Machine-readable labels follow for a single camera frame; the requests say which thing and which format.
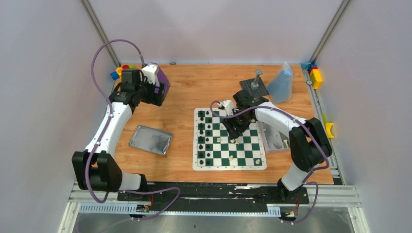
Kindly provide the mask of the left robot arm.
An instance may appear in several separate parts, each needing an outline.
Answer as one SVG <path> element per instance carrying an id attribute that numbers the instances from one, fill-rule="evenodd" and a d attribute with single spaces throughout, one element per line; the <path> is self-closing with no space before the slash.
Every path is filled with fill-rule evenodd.
<path id="1" fill-rule="evenodd" d="M 114 159 L 114 153 L 135 108 L 142 102 L 161 106 L 169 88 L 168 78 L 156 63 L 120 72 L 120 82 L 108 97 L 106 114 L 95 136 L 83 151 L 76 151 L 72 156 L 80 189 L 103 192 L 130 190 L 136 200 L 148 197 L 145 176 L 123 172 Z"/>

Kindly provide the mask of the yellow curved block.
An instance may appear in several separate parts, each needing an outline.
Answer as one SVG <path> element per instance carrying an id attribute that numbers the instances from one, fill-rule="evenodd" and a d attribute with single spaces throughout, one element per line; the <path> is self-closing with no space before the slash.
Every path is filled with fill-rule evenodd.
<path id="1" fill-rule="evenodd" d="M 335 136 L 332 133 L 332 127 L 333 127 L 334 124 L 327 121 L 325 114 L 321 114 L 321 116 L 322 116 L 322 120 L 323 120 L 323 123 L 324 123 L 324 127 L 325 127 L 327 137 L 328 138 L 334 138 Z"/>

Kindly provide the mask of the purple metronome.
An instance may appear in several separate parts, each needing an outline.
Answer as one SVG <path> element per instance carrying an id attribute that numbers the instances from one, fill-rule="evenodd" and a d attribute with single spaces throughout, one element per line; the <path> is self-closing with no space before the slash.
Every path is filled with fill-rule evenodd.
<path id="1" fill-rule="evenodd" d="M 170 89 L 170 81 L 167 78 L 167 76 L 165 75 L 165 73 L 163 72 L 163 70 L 160 68 L 159 64 L 157 64 L 157 63 L 150 63 L 150 64 L 155 65 L 155 66 L 158 67 L 158 71 L 156 73 L 157 81 L 156 81 L 155 93 L 159 93 L 160 84 L 163 83 L 165 85 L 164 97 L 166 97 L 167 94 L 168 94 L 168 91 Z"/>

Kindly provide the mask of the silver tin lid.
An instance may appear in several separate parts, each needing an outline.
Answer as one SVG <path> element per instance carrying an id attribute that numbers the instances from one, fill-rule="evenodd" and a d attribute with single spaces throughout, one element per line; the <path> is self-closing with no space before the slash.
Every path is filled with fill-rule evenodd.
<path id="1" fill-rule="evenodd" d="M 172 134 L 163 130 L 138 125 L 129 146 L 152 154 L 165 156 L 171 145 Z"/>

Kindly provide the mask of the green white chess board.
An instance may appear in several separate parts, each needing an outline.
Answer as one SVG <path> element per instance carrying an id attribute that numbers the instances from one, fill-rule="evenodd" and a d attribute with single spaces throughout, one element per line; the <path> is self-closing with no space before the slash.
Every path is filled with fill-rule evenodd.
<path id="1" fill-rule="evenodd" d="M 193 170 L 265 170 L 265 150 L 257 124 L 251 123 L 233 141 L 222 121 L 208 108 L 194 110 Z"/>

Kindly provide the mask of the colourful lego brick stack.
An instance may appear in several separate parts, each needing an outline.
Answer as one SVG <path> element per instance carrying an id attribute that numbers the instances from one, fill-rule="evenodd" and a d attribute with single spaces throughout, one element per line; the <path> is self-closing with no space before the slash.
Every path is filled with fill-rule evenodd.
<path id="1" fill-rule="evenodd" d="M 301 68 L 308 72 L 313 89 L 319 89 L 323 83 L 318 66 L 313 63 L 302 63 Z"/>

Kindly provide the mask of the blue wooden block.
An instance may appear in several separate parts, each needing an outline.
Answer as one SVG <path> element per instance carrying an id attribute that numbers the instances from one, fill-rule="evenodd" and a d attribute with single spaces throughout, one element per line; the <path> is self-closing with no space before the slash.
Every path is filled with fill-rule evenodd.
<path id="1" fill-rule="evenodd" d="M 110 76 L 113 80 L 118 80 L 120 78 L 119 74 L 116 71 L 111 72 Z"/>

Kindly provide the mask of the silver metal tin box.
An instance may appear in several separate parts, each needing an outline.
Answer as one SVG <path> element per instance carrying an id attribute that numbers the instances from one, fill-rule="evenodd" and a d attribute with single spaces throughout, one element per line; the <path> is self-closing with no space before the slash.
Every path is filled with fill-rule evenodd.
<path id="1" fill-rule="evenodd" d="M 258 129 L 266 154 L 282 153 L 290 151 L 289 138 L 276 128 L 258 121 Z"/>

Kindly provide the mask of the grey lego tower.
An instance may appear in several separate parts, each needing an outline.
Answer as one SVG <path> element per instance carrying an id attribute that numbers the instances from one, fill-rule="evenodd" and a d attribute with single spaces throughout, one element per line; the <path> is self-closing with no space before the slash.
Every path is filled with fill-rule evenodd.
<path id="1" fill-rule="evenodd" d="M 253 89 L 253 90 L 256 90 L 256 89 L 258 89 L 259 88 L 259 83 L 258 83 L 258 81 L 259 81 L 259 78 L 260 78 L 260 76 L 263 74 L 263 71 L 261 70 L 261 69 L 256 69 L 255 70 L 255 78 L 253 79 L 253 81 L 251 82 L 251 88 Z"/>

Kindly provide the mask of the yellow wooden cylinder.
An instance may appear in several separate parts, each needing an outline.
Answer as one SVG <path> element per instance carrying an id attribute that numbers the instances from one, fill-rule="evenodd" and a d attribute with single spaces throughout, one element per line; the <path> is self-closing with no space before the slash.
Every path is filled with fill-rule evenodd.
<path id="1" fill-rule="evenodd" d="M 122 71 L 123 71 L 123 68 L 122 68 L 122 67 L 118 67 L 118 68 L 116 69 L 116 73 L 117 73 L 119 76 L 122 75 Z"/>

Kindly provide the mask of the blue plastic bag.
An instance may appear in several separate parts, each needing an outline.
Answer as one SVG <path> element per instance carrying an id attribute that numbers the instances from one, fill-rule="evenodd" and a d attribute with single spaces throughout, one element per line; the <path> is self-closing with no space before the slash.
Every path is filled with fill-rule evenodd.
<path id="1" fill-rule="evenodd" d="M 292 82 L 292 68 L 287 62 L 284 62 L 279 72 L 267 86 L 267 91 L 273 103 L 279 104 L 291 100 Z"/>

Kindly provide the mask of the dark grey lego baseplate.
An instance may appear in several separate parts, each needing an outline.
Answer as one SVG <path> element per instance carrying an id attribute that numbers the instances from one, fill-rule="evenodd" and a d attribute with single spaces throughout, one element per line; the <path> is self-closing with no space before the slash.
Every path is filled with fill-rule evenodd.
<path id="1" fill-rule="evenodd" d="M 268 96 L 268 90 L 264 85 L 261 78 L 258 78 L 256 81 L 255 79 L 248 79 L 240 81 L 240 86 L 242 89 L 246 90 L 249 95 L 254 98 Z"/>

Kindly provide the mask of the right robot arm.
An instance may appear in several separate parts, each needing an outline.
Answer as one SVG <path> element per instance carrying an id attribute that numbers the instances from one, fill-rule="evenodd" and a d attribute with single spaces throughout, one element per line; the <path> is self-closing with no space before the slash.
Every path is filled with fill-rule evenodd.
<path id="1" fill-rule="evenodd" d="M 252 97 L 246 90 L 217 105 L 226 112 L 223 125 L 230 139 L 239 138 L 253 121 L 265 123 L 288 138 L 292 164 L 278 181 L 277 195 L 282 202 L 296 198 L 296 190 L 313 172 L 329 167 L 333 150 L 321 120 L 295 116 L 265 97 Z"/>

